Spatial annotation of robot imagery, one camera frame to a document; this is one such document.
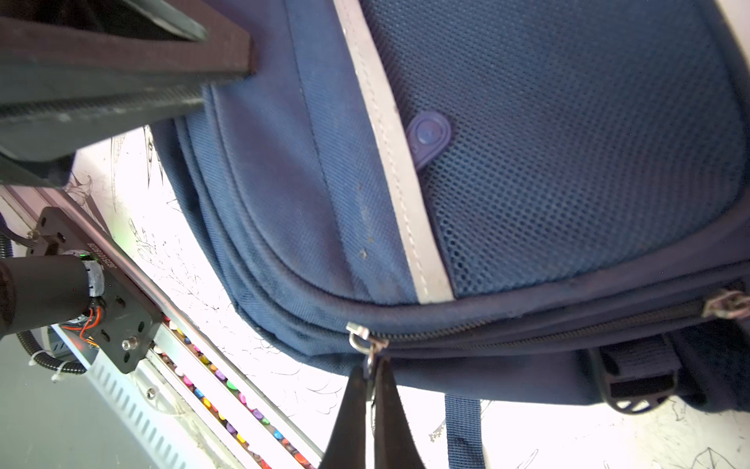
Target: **metal bolt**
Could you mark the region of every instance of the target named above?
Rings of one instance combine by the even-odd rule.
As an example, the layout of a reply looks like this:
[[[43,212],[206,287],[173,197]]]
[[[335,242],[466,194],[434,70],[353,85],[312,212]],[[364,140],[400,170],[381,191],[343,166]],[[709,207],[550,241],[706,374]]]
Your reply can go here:
[[[133,337],[126,338],[122,341],[122,350],[134,350],[138,348],[138,338],[134,335]]]

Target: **gray floor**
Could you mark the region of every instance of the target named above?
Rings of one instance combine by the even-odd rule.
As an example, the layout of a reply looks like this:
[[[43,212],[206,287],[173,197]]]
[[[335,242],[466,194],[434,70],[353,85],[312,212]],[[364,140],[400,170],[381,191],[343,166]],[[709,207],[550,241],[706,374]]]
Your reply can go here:
[[[0,467],[147,469],[149,457],[83,376],[50,380],[15,335],[0,340]]]

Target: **zip tie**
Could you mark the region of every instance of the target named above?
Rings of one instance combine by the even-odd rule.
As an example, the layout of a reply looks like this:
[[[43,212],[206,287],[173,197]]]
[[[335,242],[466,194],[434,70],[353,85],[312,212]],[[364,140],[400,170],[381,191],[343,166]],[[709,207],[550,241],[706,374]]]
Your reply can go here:
[[[52,351],[51,351],[51,350],[39,350],[39,351],[36,351],[36,352],[34,352],[34,353],[32,353],[32,354],[31,354],[31,359],[30,359],[30,360],[28,361],[28,366],[34,366],[34,365],[36,365],[36,364],[37,364],[37,363],[36,363],[36,361],[35,361],[34,359],[35,359],[35,358],[37,357],[37,355],[39,355],[40,353],[48,353],[48,354],[49,354],[49,356],[54,356],[54,355],[52,355]]]
[[[57,371],[55,371],[55,374],[50,378],[53,383],[57,383],[62,379],[62,367],[65,366],[66,363],[70,363],[70,361],[65,360],[63,363],[60,363],[59,367],[57,367]]]

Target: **zipper pull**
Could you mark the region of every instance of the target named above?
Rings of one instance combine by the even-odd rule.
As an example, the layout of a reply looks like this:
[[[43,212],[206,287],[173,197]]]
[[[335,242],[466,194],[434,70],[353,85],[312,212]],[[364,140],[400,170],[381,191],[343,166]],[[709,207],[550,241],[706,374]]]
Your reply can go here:
[[[706,301],[702,317],[745,319],[750,317],[750,296],[738,290],[721,290]]]
[[[367,327],[355,323],[348,323],[346,330],[349,331],[349,344],[354,350],[367,355],[367,374],[374,376],[375,356],[388,347],[389,340],[387,338],[373,337]]]

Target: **backpack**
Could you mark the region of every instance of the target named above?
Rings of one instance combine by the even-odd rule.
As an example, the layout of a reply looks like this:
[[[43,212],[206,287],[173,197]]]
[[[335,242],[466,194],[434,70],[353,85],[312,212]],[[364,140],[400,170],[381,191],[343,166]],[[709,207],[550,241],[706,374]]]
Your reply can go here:
[[[209,4],[257,73],[151,128],[268,342],[349,374],[373,339],[464,398],[750,410],[750,81],[715,4]]]

